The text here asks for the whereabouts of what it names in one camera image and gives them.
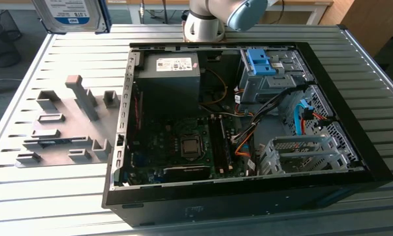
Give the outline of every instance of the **blue hard drive label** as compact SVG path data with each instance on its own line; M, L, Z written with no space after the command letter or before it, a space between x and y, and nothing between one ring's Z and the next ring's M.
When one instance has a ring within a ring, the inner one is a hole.
M89 22L85 0L45 0L53 18L66 25L84 25Z

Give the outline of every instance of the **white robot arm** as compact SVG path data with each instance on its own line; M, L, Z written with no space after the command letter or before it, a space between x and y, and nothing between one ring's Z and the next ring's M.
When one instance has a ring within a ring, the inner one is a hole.
M190 42L213 42L224 38L224 23L241 32L250 29L265 9L278 0L190 0L184 34Z

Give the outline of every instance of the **wd hard drive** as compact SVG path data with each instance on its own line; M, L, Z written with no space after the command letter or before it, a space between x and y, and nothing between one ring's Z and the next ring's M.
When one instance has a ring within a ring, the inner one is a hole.
M109 33L105 0L33 0L48 33Z

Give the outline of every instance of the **ram slot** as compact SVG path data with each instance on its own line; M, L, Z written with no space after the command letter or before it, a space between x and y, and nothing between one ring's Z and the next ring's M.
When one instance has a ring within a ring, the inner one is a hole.
M208 119L208 129L214 159L214 168L216 172L222 174L232 169L232 156L221 116L210 117Z

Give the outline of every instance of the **slotted aluminum surface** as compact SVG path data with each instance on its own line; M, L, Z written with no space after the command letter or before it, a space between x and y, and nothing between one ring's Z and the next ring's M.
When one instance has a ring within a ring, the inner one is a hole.
M106 209L101 193L106 164L17 169L5 149L20 147L37 116L38 89L82 75L93 94L120 89L130 42L180 42L180 26L114 25L110 34L48 36L0 122L0 235L393 235L393 182L321 210L132 229ZM337 27L269 25L228 32L229 41L305 41L393 171L393 86L346 31Z

